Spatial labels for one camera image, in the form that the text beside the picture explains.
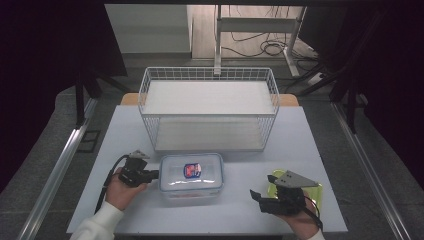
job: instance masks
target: white wall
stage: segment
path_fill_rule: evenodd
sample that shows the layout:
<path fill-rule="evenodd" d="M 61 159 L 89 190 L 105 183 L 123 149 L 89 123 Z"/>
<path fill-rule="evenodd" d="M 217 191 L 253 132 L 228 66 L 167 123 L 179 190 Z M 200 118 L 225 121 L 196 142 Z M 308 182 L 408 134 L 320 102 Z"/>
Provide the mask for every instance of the white wall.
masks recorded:
<path fill-rule="evenodd" d="M 191 52 L 191 7 L 143 4 L 105 4 L 105 7 L 121 53 Z"/>

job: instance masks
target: white wire basket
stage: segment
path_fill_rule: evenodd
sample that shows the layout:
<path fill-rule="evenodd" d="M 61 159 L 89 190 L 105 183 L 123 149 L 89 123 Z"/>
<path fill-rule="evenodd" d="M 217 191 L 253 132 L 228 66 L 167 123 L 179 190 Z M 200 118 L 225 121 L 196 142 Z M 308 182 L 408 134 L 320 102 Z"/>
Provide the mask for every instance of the white wire basket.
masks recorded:
<path fill-rule="evenodd" d="M 156 151 L 263 151 L 279 109 L 270 68 L 150 67 L 138 106 Z"/>

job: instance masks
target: container lid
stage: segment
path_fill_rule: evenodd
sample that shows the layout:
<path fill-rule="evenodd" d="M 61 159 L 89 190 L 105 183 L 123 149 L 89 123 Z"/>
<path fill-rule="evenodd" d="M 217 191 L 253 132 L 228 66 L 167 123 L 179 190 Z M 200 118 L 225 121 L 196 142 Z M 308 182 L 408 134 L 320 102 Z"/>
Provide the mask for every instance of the container lid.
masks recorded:
<path fill-rule="evenodd" d="M 222 157 L 217 153 L 162 158 L 159 186 L 163 192 L 219 189 L 223 182 Z"/>

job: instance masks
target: person's hand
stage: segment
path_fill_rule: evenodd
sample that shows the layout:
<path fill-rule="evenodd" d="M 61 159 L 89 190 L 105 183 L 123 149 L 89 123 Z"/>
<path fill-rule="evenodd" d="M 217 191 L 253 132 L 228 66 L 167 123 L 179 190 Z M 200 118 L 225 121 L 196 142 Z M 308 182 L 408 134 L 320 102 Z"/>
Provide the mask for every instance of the person's hand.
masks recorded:
<path fill-rule="evenodd" d="M 139 192 L 147 188 L 147 183 L 142 183 L 136 188 L 128 187 L 118 178 L 121 169 L 118 168 L 112 176 L 106 191 L 106 202 L 123 211 Z"/>
<path fill-rule="evenodd" d="M 315 213 L 315 207 L 311 201 L 306 199 L 306 207 L 313 213 Z M 300 239 L 305 240 L 313 237 L 318 232 L 318 226 L 315 221 L 308 216 L 304 211 L 294 216 L 283 216 L 275 215 L 289 224 L 294 234 Z"/>

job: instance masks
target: white sleeve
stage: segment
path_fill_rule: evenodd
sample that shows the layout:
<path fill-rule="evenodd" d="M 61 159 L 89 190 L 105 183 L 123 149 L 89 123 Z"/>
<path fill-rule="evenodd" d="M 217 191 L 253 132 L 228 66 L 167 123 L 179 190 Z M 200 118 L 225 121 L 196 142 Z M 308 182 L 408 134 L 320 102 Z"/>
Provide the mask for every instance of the white sleeve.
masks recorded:
<path fill-rule="evenodd" d="M 322 235 L 321 229 L 318 229 L 318 232 L 315 233 L 315 235 L 309 238 L 308 240 L 325 240 L 325 239 L 324 239 L 324 235 Z"/>
<path fill-rule="evenodd" d="M 114 239 L 113 232 L 124 213 L 108 202 L 104 202 L 99 211 L 85 219 L 71 236 L 71 240 L 108 240 Z"/>

